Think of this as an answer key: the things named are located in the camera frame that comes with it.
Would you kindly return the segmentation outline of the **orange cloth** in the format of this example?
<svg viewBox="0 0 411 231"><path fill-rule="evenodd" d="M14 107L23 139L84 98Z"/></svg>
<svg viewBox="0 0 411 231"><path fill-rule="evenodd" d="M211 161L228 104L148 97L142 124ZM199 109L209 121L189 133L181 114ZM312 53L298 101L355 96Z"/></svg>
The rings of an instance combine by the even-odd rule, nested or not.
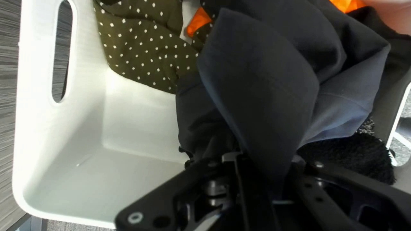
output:
<svg viewBox="0 0 411 231"><path fill-rule="evenodd" d="M329 0L334 6L337 7L341 12L347 14L359 8L366 6L362 0ZM204 25L211 23L212 19L204 8L201 6L197 9L194 16L192 17L189 25L186 28L186 33L188 37L194 38L195 32L198 31Z"/></svg>

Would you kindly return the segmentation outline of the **white plastic box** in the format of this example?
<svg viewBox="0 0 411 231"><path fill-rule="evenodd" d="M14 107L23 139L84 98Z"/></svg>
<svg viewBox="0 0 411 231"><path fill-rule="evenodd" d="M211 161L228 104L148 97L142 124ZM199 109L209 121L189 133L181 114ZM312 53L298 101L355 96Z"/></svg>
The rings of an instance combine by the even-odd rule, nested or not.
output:
<svg viewBox="0 0 411 231"><path fill-rule="evenodd" d="M411 35L411 0L362 1ZM182 3L180 37L189 43L186 28L201 6ZM122 209L199 162L187 165L180 149L177 87L175 94L160 91L109 67L92 0L22 0L20 27L14 198L41 218L116 230ZM374 136L388 149L401 125L411 130L411 117L399 116L410 89L411 69L374 103ZM250 231L283 231L283 208L293 202L290 169L277 195L248 154L237 152ZM333 164L294 157L290 168L316 162ZM411 194L411 160L392 165L390 186Z"/></svg>

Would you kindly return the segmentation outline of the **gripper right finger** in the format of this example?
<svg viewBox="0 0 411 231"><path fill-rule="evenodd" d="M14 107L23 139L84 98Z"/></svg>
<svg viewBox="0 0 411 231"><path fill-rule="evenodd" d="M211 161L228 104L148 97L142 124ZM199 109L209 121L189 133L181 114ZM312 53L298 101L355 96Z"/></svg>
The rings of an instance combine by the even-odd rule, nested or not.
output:
<svg viewBox="0 0 411 231"><path fill-rule="evenodd" d="M411 194L334 164L292 164L282 231L411 231Z"/></svg>

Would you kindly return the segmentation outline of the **black fuzzy cloth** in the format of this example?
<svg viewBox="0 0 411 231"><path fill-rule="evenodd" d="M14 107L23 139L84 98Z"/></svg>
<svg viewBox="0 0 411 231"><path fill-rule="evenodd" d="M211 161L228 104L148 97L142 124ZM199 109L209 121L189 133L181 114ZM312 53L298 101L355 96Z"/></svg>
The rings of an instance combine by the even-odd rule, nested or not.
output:
<svg viewBox="0 0 411 231"><path fill-rule="evenodd" d="M388 185L396 182L389 149L374 136L372 117L349 137L308 143L297 150L305 161L333 163Z"/></svg>

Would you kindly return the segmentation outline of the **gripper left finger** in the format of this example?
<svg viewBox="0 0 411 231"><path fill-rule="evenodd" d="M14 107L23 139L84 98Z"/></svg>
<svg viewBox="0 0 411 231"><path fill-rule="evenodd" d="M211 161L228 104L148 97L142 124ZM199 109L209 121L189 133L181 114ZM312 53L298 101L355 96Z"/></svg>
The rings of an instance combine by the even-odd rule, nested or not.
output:
<svg viewBox="0 0 411 231"><path fill-rule="evenodd" d="M250 231L239 161L226 153L205 158L122 209L117 231L195 231L207 219L205 231Z"/></svg>

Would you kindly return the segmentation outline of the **olive polka dot cloth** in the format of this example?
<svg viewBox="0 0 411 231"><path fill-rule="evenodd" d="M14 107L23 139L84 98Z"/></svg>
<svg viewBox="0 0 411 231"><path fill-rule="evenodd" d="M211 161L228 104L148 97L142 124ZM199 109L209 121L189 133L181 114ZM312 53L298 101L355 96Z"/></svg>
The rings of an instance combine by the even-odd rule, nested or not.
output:
<svg viewBox="0 0 411 231"><path fill-rule="evenodd" d="M175 94L178 80L196 70L213 16L189 43L180 37L183 0L92 1L107 63L117 74Z"/></svg>

